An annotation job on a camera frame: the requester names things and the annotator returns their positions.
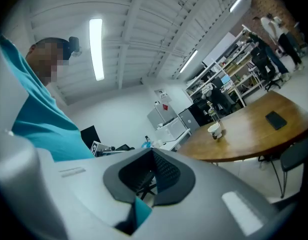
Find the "brick wall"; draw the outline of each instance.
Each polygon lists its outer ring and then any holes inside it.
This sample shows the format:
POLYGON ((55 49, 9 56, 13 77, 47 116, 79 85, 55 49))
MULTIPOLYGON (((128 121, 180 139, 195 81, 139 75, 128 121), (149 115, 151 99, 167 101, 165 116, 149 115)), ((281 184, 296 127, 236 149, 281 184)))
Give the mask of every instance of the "brick wall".
POLYGON ((286 9, 282 0, 252 0, 251 8, 243 15, 240 21, 232 28, 230 33, 237 36, 243 29, 242 24, 247 26, 251 31, 258 34, 272 49, 276 48, 269 34, 264 30, 261 24, 253 22, 253 18, 264 17, 266 14, 272 14, 273 17, 278 16, 285 22, 286 28, 294 35, 298 43, 301 45, 303 41, 300 34, 294 29, 296 21, 290 12, 286 9))

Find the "black phone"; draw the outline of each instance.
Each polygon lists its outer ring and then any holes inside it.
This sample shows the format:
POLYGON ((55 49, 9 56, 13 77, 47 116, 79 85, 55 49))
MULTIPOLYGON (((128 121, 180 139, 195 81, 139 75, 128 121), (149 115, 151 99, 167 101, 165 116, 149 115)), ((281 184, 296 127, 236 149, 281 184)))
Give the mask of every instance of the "black phone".
POLYGON ((266 117, 267 121, 273 126, 273 128, 275 130, 282 128, 283 126, 285 126, 288 123, 288 122, 286 122, 286 120, 283 117, 281 117, 275 111, 270 112, 265 117, 266 117))

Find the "person in white shirt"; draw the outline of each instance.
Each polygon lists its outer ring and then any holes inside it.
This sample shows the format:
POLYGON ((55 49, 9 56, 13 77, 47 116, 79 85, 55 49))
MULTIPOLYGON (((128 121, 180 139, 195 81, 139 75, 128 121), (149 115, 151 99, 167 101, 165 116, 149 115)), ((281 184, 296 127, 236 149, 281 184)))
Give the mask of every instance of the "person in white shirt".
POLYGON ((302 70, 304 68, 300 57, 298 56, 297 52, 294 50, 293 46, 291 45, 288 37, 284 33, 284 31, 280 28, 279 24, 275 21, 270 20, 268 17, 254 17, 254 21, 261 23, 263 28, 269 34, 269 36, 279 43, 279 45, 284 49, 284 51, 291 56, 292 60, 295 63, 297 70, 302 70))
POLYGON ((287 36, 290 44, 293 46, 294 50, 296 50, 298 56, 303 57, 305 56, 305 53, 301 50, 298 42, 296 41, 295 37, 293 34, 284 26, 285 23, 278 17, 273 15, 271 13, 268 13, 266 15, 267 18, 269 18, 271 21, 274 21, 278 24, 278 26, 283 30, 284 34, 287 36))

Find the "wooden table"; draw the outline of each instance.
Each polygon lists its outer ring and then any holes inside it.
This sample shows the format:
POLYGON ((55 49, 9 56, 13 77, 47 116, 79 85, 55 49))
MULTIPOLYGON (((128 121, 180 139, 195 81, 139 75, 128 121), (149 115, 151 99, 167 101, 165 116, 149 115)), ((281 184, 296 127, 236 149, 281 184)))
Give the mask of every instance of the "wooden table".
POLYGON ((200 127, 178 153, 207 162, 230 162, 266 156, 286 149, 308 135, 308 112, 288 98, 270 91, 257 101, 221 119, 222 137, 200 127), (287 124, 275 130, 265 116, 275 111, 287 124))

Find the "person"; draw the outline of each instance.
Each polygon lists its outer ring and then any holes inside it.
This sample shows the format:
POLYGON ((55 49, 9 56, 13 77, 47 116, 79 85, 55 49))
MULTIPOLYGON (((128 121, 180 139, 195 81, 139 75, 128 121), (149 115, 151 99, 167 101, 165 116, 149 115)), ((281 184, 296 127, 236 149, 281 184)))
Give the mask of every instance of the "person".
POLYGON ((266 55, 277 66, 278 71, 281 73, 281 79, 283 81, 287 82, 291 78, 289 71, 280 61, 280 59, 275 55, 271 47, 266 42, 264 42, 257 34, 249 32, 245 29, 243 31, 243 36, 246 36, 248 38, 246 43, 254 42, 256 47, 265 51, 266 55))
POLYGON ((298 42, 296 41, 295 37, 293 36, 293 34, 284 26, 284 22, 278 17, 275 16, 273 17, 273 15, 271 13, 268 13, 266 15, 271 21, 274 21, 278 24, 278 26, 283 30, 284 34, 286 35, 286 37, 289 40, 289 43, 293 46, 294 50, 296 50, 298 56, 300 57, 304 57, 305 53, 301 50, 298 42))
POLYGON ((24 59, 1 35, 0 48, 11 72, 29 94, 12 132, 27 138, 37 148, 50 151, 55 162, 93 158, 79 129, 57 107, 45 87, 51 82, 57 65, 69 60, 70 43, 60 38, 45 38, 33 44, 24 59))
POLYGON ((253 21, 261 23, 265 31, 269 34, 269 36, 278 42, 280 46, 284 49, 284 51, 291 56, 296 69, 302 70, 304 68, 303 63, 298 56, 297 52, 294 50, 293 46, 291 45, 289 39, 287 38, 286 34, 284 34, 283 30, 280 26, 273 20, 270 20, 268 17, 254 17, 253 21))

